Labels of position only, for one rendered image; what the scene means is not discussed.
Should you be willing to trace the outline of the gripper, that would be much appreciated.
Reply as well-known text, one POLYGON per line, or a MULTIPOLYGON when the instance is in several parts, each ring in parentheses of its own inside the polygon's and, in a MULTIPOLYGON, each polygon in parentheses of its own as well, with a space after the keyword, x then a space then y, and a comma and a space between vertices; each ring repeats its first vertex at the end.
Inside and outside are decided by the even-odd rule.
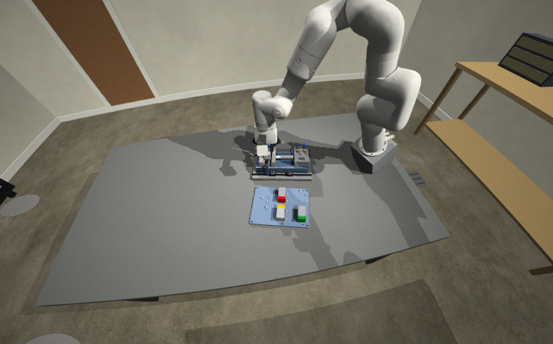
POLYGON ((259 144, 259 135, 266 135, 266 144, 270 144, 270 152, 274 152, 274 146, 281 143, 281 140, 277 136, 276 123, 270 128, 262 129, 258 128, 254 123, 254 139, 252 143, 259 144))

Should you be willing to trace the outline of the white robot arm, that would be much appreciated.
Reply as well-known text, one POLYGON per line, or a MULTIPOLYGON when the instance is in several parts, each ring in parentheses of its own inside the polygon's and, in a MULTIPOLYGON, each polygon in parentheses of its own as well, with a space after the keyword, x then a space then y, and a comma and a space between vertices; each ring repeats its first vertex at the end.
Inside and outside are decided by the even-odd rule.
POLYGON ((266 90, 252 95, 255 123, 266 129, 289 115, 305 81, 311 80, 335 40, 336 26, 337 32, 350 27, 368 40, 368 95, 360 98, 356 109, 362 132, 359 147, 367 156, 378 156, 395 138, 385 137, 385 129, 398 132, 407 124, 421 84, 416 71, 396 67, 405 24, 400 10, 386 0, 331 0, 311 10, 276 97, 266 90))

